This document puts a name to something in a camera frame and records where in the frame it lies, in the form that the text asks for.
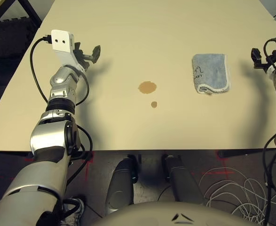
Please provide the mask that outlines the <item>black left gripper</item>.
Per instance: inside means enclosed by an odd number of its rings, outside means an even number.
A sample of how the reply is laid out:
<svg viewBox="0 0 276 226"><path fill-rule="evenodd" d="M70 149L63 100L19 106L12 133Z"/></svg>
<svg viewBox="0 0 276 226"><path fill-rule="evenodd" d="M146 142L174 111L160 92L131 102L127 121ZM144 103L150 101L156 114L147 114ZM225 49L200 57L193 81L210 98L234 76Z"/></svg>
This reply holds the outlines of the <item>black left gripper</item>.
<svg viewBox="0 0 276 226"><path fill-rule="evenodd" d="M79 47L80 47L80 42L75 42L73 53L78 63L86 71L89 68L88 61L91 61L92 63L96 63L98 61L101 53L101 46L100 45L96 46L93 49L92 55L84 54L83 51L79 49Z"/></svg>

